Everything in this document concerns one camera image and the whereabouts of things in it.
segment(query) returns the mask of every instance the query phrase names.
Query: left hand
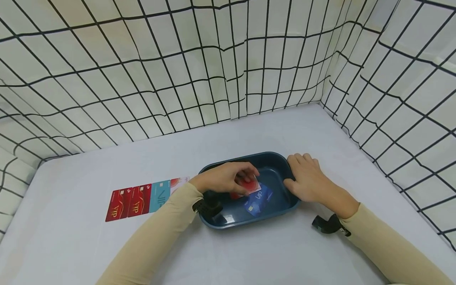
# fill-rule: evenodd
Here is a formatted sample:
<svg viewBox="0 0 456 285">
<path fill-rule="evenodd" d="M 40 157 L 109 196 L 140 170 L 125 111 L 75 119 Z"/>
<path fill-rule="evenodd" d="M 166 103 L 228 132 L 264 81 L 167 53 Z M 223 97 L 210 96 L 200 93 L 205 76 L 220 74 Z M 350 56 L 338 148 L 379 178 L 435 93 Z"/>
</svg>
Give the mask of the left hand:
<svg viewBox="0 0 456 285">
<path fill-rule="evenodd" d="M 198 174 L 189 182 L 201 193 L 212 190 L 219 193 L 236 192 L 248 196 L 247 189 L 236 182 L 241 179 L 250 182 L 255 176 L 259 176 L 259 172 L 250 162 L 227 162 Z"/>
</svg>

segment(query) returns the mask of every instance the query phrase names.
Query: tray rim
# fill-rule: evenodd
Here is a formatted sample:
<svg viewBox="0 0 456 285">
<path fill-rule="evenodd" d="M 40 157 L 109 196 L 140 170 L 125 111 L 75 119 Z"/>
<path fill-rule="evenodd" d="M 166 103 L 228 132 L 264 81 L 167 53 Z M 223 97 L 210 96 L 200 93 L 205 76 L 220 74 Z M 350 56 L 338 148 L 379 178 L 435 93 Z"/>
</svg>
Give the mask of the tray rim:
<svg viewBox="0 0 456 285">
<path fill-rule="evenodd" d="M 259 152 L 259 153 L 255 153 L 255 154 L 251 154 L 251 155 L 244 155 L 244 156 L 240 156 L 240 157 L 235 157 L 235 158 L 232 158 L 232 159 L 228 159 L 228 160 L 224 160 L 224 161 L 219 161 L 219 162 L 214 162 L 214 163 L 211 163 L 209 165 L 206 165 L 205 167 L 203 167 L 199 172 L 198 174 L 200 173 L 203 173 L 203 169 L 206 169 L 208 168 L 209 166 L 213 166 L 215 164 L 223 164 L 223 163 L 226 163 L 226 162 L 231 162 L 233 160 L 238 160 L 238 159 L 242 159 L 242 158 L 245 158 L 245 157 L 251 157 L 251 156 L 255 156 L 255 155 L 263 155 L 263 154 L 274 154 L 274 155 L 277 155 L 279 156 L 281 159 L 283 159 L 287 165 L 288 165 L 288 161 L 286 160 L 286 158 L 281 155 L 280 153 L 277 153 L 277 152 L 274 152 L 274 151 L 263 151 L 263 152 Z M 214 226 L 214 225 L 211 225 L 209 224 L 203 217 L 201 214 L 198 214 L 199 217 L 200 217 L 200 220 L 203 222 L 203 224 L 205 224 L 206 226 L 208 226 L 209 228 L 213 228 L 213 229 L 217 229 L 217 230 L 223 230 L 223 229 L 228 229 L 228 228 L 236 228 L 236 227 L 239 227 L 239 226 L 243 226 L 243 225 L 246 225 L 246 224 L 250 224 L 250 223 L 255 223 L 255 222 L 259 222 L 259 221 L 263 221 L 263 220 L 266 220 L 266 219 L 269 219 L 269 218 L 273 218 L 273 217 L 278 217 L 278 216 L 281 216 L 281 215 L 284 215 L 294 209 L 296 209 L 296 207 L 298 207 L 298 205 L 301 203 L 301 200 L 299 198 L 298 199 L 298 202 L 296 202 L 296 204 L 293 206 L 293 207 L 290 207 L 286 210 L 283 210 L 283 211 L 280 211 L 280 212 L 275 212 L 275 213 L 271 213 L 269 215 L 266 215 L 266 216 L 262 216 L 262 217 L 259 217 L 259 218 L 254 218 L 252 220 L 249 220 L 249 221 L 244 221 L 244 222 L 240 222 L 240 223 L 233 223 L 233 224 L 230 224 L 230 225 L 226 225 L 226 226 Z"/>
</svg>

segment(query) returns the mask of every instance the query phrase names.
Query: arm sleeve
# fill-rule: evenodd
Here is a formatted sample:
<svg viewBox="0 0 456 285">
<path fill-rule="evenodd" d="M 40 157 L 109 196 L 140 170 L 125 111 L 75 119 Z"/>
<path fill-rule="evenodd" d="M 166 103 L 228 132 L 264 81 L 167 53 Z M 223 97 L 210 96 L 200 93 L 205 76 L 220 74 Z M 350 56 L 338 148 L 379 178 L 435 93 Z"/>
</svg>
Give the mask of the arm sleeve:
<svg viewBox="0 0 456 285">
<path fill-rule="evenodd" d="M 202 194 L 190 183 L 177 189 L 130 237 L 97 285 L 149 285 L 157 266 L 193 221 L 192 206 L 200 199 Z"/>
<path fill-rule="evenodd" d="M 424 254 L 363 204 L 348 219 L 340 219 L 352 235 L 348 239 L 393 283 L 453 284 Z"/>
</svg>

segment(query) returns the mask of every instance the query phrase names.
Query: black clamp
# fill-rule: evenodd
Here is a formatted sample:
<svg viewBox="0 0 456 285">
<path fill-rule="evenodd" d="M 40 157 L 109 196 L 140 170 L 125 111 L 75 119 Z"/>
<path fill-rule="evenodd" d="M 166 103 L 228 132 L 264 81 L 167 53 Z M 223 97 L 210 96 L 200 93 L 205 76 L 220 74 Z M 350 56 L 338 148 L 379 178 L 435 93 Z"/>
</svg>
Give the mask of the black clamp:
<svg viewBox="0 0 456 285">
<path fill-rule="evenodd" d="M 342 226 L 336 214 L 332 215 L 329 220 L 316 216 L 312 222 L 312 226 L 322 233 L 335 233 L 337 231 L 341 231 L 346 237 L 352 235 L 349 230 Z"/>
<path fill-rule="evenodd" d="M 223 207 L 220 201 L 198 200 L 193 204 L 193 210 L 200 213 L 205 219 L 211 219 L 222 211 Z"/>
</svg>

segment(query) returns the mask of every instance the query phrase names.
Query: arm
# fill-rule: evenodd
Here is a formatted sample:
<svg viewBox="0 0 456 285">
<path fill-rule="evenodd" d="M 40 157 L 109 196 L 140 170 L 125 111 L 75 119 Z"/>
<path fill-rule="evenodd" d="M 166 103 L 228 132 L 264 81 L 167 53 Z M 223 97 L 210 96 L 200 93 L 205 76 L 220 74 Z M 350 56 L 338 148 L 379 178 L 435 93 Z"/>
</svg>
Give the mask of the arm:
<svg viewBox="0 0 456 285">
<path fill-rule="evenodd" d="M 149 285 L 158 265 L 193 221 L 193 204 L 202 199 L 202 193 L 211 189 L 246 196 L 248 191 L 236 181 L 249 182 L 255 175 L 259 173 L 252 164 L 232 162 L 192 178 L 130 237 L 96 285 Z"/>
<path fill-rule="evenodd" d="M 348 219 L 339 219 L 360 248 L 389 281 L 406 284 L 453 284 L 427 257 L 363 204 Z"/>
<path fill-rule="evenodd" d="M 309 154 L 288 157 L 296 181 L 286 179 L 285 186 L 298 198 L 318 202 L 339 217 L 352 235 L 348 238 L 393 283 L 453 284 L 424 254 L 390 226 L 377 218 L 345 189 L 337 186 Z"/>
<path fill-rule="evenodd" d="M 97 285 L 149 285 L 160 262 L 193 221 L 192 206 L 199 199 L 202 194 L 190 183 L 177 189 L 131 236 Z"/>
</svg>

